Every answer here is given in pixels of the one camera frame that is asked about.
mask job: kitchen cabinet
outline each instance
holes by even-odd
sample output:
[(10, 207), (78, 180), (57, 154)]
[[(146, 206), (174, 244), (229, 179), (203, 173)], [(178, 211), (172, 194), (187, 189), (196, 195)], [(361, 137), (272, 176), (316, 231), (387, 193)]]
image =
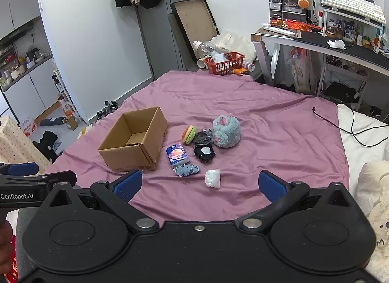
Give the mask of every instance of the kitchen cabinet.
[(35, 85), (46, 109), (58, 100), (59, 92), (51, 78), (53, 75), (54, 67), (51, 60), (47, 60), (30, 72), (32, 83)]
[(8, 115), (15, 123), (18, 123), (15, 116), (12, 114), (11, 109), (7, 109), (3, 114), (1, 114), (1, 116), (5, 116), (5, 115)]
[(4, 94), (19, 121), (28, 116), (35, 119), (46, 110), (28, 75), (18, 80)]
[(9, 0), (0, 0), (0, 39), (14, 31)]
[(15, 29), (40, 16), (38, 0), (9, 0)]

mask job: desk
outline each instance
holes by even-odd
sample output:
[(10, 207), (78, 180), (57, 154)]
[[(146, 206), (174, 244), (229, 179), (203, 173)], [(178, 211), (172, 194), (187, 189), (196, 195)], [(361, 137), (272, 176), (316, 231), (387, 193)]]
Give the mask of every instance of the desk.
[[(323, 37), (318, 33), (301, 32), (301, 38), (289, 38), (283, 36), (269, 35), (266, 33), (253, 33), (252, 40), (257, 52), (259, 64), (262, 69), (263, 77), (266, 84), (273, 85), (274, 74), (277, 68), (278, 56), (282, 51), (282, 45), (304, 48), (307, 50), (317, 51), (327, 55), (333, 55), (344, 60), (348, 60), (366, 68), (378, 71), (379, 73), (389, 76), (389, 60), (381, 55), (376, 54), (372, 50), (352, 45), (346, 49), (332, 49), (327, 44), (328, 40), (334, 41), (334, 38)], [(274, 52), (271, 63), (268, 60), (268, 55), (265, 47), (265, 42), (274, 43)]]

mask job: white pillow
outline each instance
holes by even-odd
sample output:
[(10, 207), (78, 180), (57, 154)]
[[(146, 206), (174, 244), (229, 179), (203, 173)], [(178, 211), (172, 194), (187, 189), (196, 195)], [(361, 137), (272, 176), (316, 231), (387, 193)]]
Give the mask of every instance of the white pillow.
[(381, 282), (389, 282), (389, 161), (365, 164), (359, 174), (356, 201), (377, 236), (377, 248), (366, 267)]

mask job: open cardboard box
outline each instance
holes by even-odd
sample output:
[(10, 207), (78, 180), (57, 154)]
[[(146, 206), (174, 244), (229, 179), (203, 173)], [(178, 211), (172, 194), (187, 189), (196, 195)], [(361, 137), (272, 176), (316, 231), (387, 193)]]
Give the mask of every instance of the open cardboard box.
[(192, 44), (196, 41), (210, 41), (219, 34), (216, 22), (206, 0), (184, 0), (170, 5), (186, 46), (194, 61), (198, 56)]
[(155, 170), (166, 129), (167, 121), (159, 107), (123, 113), (99, 153), (116, 172)]

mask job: power cord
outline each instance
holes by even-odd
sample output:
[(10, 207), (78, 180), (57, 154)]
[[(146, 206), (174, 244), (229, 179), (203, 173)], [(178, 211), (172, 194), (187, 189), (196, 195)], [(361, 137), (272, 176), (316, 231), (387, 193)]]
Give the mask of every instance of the power cord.
[(313, 6), (313, 11), (312, 11), (312, 14), (314, 15), (315, 19), (316, 19), (316, 22), (318, 23), (318, 18), (316, 17), (315, 15), (315, 6), (316, 6), (316, 3), (315, 3), (315, 0), (312, 0), (312, 6)]
[(335, 126), (336, 128), (344, 131), (345, 133), (347, 134), (350, 134), (350, 135), (353, 135), (353, 137), (355, 138), (356, 141), (359, 142), (360, 145), (364, 146), (364, 147), (368, 147), (368, 148), (371, 148), (371, 147), (375, 147), (375, 146), (378, 146), (380, 143), (384, 142), (385, 140), (388, 140), (389, 137), (386, 137), (385, 139), (381, 140), (379, 143), (375, 144), (375, 145), (372, 145), (372, 146), (368, 146), (368, 145), (365, 145), (363, 144), (362, 142), (360, 142), (358, 140), (358, 138), (356, 137), (357, 135), (361, 134), (361, 133), (364, 133), (366, 131), (369, 131), (369, 130), (372, 130), (372, 129), (376, 129), (376, 128), (383, 128), (383, 127), (388, 127), (389, 125), (384, 125), (384, 126), (375, 126), (375, 127), (371, 127), (371, 128), (368, 128), (368, 129), (365, 129), (363, 131), (360, 131), (358, 133), (354, 133), (353, 132), (353, 125), (354, 125), (354, 121), (355, 121), (355, 112), (353, 111), (353, 109), (351, 109), (351, 111), (353, 112), (353, 122), (351, 123), (351, 132), (349, 132), (348, 130), (345, 130), (343, 128), (340, 128), (338, 125), (334, 124), (333, 122), (331, 122), (330, 120), (324, 118), (322, 115), (319, 115), (318, 113), (315, 112), (316, 110), (316, 107), (313, 107), (312, 108), (312, 112), (316, 115), (316, 116), (319, 116), (320, 118), (322, 118), (323, 120), (325, 120), (326, 122), (328, 122), (329, 124), (331, 124), (332, 126)]

